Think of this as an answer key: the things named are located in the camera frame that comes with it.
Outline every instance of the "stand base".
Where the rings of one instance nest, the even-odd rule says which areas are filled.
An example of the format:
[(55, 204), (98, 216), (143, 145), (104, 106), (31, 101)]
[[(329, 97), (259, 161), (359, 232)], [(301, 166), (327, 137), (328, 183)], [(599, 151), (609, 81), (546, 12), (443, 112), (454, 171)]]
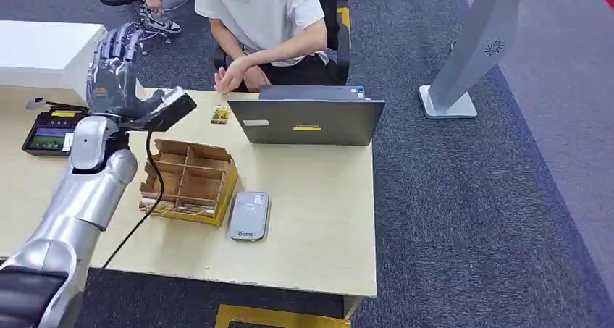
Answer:
[(478, 115), (469, 93), (464, 93), (449, 109), (435, 109), (429, 94), (430, 85), (420, 87), (420, 101), (429, 119), (475, 118)]

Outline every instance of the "cord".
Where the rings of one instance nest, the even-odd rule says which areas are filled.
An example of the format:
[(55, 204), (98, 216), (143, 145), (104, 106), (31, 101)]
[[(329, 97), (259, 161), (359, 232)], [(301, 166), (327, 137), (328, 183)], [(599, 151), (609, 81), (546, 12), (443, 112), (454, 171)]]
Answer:
[(147, 160), (149, 161), (149, 164), (151, 164), (151, 166), (153, 167), (153, 170), (156, 172), (156, 176), (158, 177), (158, 180), (160, 180), (160, 195), (158, 195), (158, 198), (156, 199), (156, 202), (153, 203), (153, 205), (151, 206), (149, 211), (147, 211), (145, 216), (143, 216), (143, 218), (141, 218), (140, 221), (138, 221), (138, 223), (132, 228), (132, 230), (130, 230), (128, 235), (126, 235), (126, 237), (124, 237), (124, 240), (122, 240), (122, 242), (119, 244), (119, 246), (117, 246), (117, 248), (115, 248), (115, 251), (113, 251), (113, 253), (109, 257), (109, 259), (107, 259), (104, 262), (103, 266), (98, 270), (99, 274), (103, 270), (106, 269), (106, 267), (109, 265), (109, 263), (111, 263), (113, 258), (115, 258), (115, 255), (117, 255), (119, 250), (121, 250), (122, 247), (124, 247), (124, 244), (128, 241), (128, 239), (130, 239), (130, 237), (133, 236), (134, 232), (147, 219), (147, 217), (149, 217), (151, 215), (151, 212), (153, 212), (156, 209), (156, 207), (158, 206), (158, 203), (160, 203), (160, 201), (162, 200), (162, 196), (164, 195), (164, 180), (162, 179), (162, 174), (160, 173), (160, 170), (158, 169), (158, 166), (156, 165), (156, 162), (154, 161), (154, 157), (151, 155), (151, 131), (147, 132), (147, 139), (146, 139), (146, 143), (145, 143), (145, 151), (147, 152)]

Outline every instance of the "gray laptop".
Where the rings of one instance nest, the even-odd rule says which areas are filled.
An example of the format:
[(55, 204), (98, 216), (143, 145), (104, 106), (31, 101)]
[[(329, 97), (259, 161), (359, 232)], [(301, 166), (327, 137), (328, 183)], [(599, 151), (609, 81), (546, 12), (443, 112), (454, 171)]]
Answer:
[(229, 100), (252, 143), (370, 144), (384, 109), (361, 86), (263, 85), (258, 100)]

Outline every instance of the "robotic arm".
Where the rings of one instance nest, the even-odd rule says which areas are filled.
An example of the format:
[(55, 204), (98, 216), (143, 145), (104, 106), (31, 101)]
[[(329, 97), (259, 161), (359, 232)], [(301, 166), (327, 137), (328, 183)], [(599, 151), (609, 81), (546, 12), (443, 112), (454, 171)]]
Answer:
[(134, 59), (142, 30), (111, 30), (88, 72), (91, 115), (75, 128), (68, 165), (41, 223), (0, 266), (0, 328), (74, 326), (89, 263), (138, 164), (129, 130), (166, 131), (196, 108), (185, 91), (135, 95)]

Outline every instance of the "laptop lid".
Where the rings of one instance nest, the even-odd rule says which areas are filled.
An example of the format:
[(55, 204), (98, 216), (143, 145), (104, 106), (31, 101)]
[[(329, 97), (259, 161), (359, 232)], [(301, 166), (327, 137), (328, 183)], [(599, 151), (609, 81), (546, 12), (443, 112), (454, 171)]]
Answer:
[(252, 143), (367, 146), (383, 100), (229, 100)]

